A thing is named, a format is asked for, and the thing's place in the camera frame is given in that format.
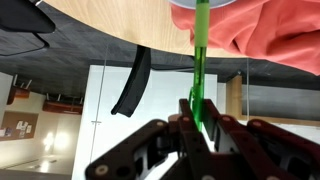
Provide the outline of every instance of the wooden table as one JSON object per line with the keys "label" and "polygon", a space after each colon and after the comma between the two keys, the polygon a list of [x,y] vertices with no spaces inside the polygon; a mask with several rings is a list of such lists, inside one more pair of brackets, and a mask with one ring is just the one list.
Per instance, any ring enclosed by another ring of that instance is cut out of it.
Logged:
{"label": "wooden table", "polygon": [[[171,21],[167,0],[45,0],[63,13],[117,38],[179,54],[194,54],[189,31]],[[209,57],[240,57],[209,49]]]}

